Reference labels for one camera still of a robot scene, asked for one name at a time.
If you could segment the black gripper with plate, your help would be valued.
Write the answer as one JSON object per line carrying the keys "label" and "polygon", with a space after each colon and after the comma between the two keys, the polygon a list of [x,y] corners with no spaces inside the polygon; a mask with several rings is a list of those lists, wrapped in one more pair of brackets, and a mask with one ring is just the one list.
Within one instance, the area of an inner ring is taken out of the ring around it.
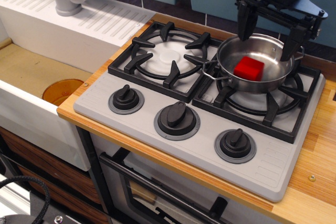
{"label": "black gripper with plate", "polygon": [[247,40],[254,32],[258,17],[290,29],[280,61],[288,61],[308,38],[315,39],[328,13],[310,0],[279,4],[273,0],[236,0],[238,8],[238,37]]}

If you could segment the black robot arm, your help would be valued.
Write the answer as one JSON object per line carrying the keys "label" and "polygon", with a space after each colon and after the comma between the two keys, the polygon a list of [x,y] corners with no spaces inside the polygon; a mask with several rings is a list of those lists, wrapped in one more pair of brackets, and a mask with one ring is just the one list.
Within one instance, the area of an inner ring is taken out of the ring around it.
{"label": "black robot arm", "polygon": [[236,0],[238,37],[247,40],[263,17],[290,30],[283,45],[281,61],[288,61],[299,47],[319,36],[328,13],[310,0]]}

